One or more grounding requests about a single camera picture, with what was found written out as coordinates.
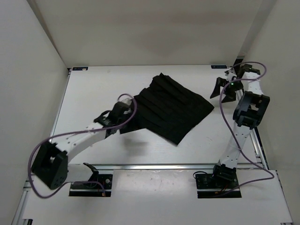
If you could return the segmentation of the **black pleated skirt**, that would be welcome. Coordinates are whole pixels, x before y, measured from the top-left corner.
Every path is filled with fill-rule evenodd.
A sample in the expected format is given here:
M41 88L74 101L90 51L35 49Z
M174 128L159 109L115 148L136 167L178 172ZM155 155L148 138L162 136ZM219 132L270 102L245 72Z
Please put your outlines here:
M134 99L137 112L120 133L145 128L175 145L214 109L204 97L164 74L153 77Z

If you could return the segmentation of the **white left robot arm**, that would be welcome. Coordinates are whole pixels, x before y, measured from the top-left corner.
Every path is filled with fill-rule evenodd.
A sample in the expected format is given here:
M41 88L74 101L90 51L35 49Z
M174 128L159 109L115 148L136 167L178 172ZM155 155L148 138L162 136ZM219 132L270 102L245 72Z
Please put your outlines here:
M71 160L92 145L125 128L137 111L134 99L117 102L112 110L100 114L83 131L56 135L58 142L45 141L39 147L31 171L51 190L67 182L80 182L92 188L98 172L89 163L71 164Z

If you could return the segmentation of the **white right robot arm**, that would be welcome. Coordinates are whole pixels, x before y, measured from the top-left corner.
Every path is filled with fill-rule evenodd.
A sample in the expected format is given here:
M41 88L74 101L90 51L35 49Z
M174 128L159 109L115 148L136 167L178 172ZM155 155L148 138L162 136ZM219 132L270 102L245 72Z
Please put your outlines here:
M230 184L236 176L238 158L244 155L242 149L248 136L258 127L270 103L270 97L264 95L260 79L266 72L253 68L253 61L239 63L239 72L233 68L225 71L224 78L217 78L211 98L219 98L221 115L224 116L223 104L234 102L237 91L243 94L233 112L233 126L228 125L231 137L225 152L213 168L210 181L215 187Z

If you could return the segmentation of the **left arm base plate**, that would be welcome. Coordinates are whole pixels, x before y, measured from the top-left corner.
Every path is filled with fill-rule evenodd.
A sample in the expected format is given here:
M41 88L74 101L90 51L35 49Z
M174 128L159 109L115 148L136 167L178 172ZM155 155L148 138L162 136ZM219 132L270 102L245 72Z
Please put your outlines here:
M102 172L88 163L74 164L68 166L66 182L70 183L69 196L110 197L113 173Z

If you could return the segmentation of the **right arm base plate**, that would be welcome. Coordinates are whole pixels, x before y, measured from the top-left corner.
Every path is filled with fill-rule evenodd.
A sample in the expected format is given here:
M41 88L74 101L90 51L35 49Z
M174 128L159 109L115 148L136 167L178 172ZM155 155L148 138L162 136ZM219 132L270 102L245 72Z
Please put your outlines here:
M239 185L236 174L231 180L226 180L212 173L196 171L193 173L193 177L196 181L198 199L242 197L239 188L229 192Z

